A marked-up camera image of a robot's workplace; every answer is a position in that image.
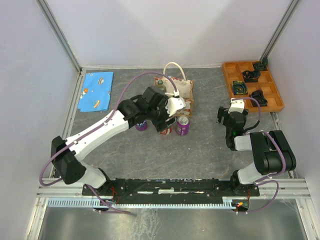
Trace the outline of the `red cola can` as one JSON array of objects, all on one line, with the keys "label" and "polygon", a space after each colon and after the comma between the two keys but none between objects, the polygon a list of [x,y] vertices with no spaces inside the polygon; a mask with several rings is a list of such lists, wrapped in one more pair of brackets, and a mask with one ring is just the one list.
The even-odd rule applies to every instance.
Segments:
[{"label": "red cola can", "polygon": [[160,132],[161,135],[169,135],[173,131],[173,126],[169,126],[168,128],[162,130]]}]

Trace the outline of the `purple Fanta can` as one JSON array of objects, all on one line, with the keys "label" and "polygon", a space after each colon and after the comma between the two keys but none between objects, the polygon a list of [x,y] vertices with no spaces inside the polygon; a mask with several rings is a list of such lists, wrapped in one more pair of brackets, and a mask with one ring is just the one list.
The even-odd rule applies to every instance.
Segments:
[{"label": "purple Fanta can", "polygon": [[176,128],[177,134],[180,136],[187,135],[189,132],[189,127],[190,127],[190,119],[185,115],[180,116],[177,120],[177,128]]},{"label": "purple Fanta can", "polygon": [[147,127],[148,127],[148,124],[147,124],[147,121],[146,121],[146,120],[144,120],[144,121],[141,122],[141,123],[137,123],[137,124],[135,125],[135,128],[136,128],[138,131],[140,131],[140,132],[145,131],[145,130],[147,129]]}]

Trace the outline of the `patterned canvas bag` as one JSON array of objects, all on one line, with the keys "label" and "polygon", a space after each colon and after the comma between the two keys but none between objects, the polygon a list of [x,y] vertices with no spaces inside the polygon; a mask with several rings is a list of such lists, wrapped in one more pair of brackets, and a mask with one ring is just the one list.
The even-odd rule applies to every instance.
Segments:
[{"label": "patterned canvas bag", "polygon": [[[175,86],[177,87],[177,90],[180,93],[180,97],[182,97],[185,101],[185,108],[181,109],[176,112],[175,116],[187,116],[191,117],[193,115],[193,106],[194,106],[194,98],[193,98],[193,89],[195,85],[195,80],[189,80],[186,78],[186,75],[184,73],[184,70],[182,67],[176,63],[176,62],[169,62],[167,63],[163,68],[163,74],[166,74],[166,69],[169,65],[175,65],[178,67],[182,74],[182,78],[178,78],[175,76],[170,76],[169,78],[174,82]],[[163,80],[163,83],[166,86],[166,93],[173,93],[174,87],[172,83],[164,76],[162,77],[155,77],[154,78],[154,85],[156,86],[158,80]]]}]

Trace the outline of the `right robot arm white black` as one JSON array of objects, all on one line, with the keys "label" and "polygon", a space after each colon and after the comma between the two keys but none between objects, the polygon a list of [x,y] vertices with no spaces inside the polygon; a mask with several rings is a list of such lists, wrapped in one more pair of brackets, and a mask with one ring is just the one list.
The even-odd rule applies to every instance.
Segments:
[{"label": "right robot arm white black", "polygon": [[219,107],[217,122],[225,126],[225,143],[232,151],[252,152],[253,162],[236,170],[230,177],[229,189],[236,196],[247,191],[265,179],[293,171],[297,166],[296,157],[281,130],[249,132],[259,125],[245,128],[249,111],[231,111]]}]

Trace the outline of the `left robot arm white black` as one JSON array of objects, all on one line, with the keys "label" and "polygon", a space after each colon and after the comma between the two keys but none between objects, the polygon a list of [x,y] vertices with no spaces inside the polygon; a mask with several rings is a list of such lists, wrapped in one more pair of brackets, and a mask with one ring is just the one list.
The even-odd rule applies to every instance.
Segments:
[{"label": "left robot arm white black", "polygon": [[98,168],[83,162],[95,148],[145,120],[152,122],[157,132],[173,125],[176,112],[185,107],[178,92],[168,96],[156,86],[148,87],[143,94],[122,100],[105,118],[67,139],[55,137],[51,142],[51,162],[60,179],[67,185],[90,185],[99,195],[111,189],[107,175]]}]

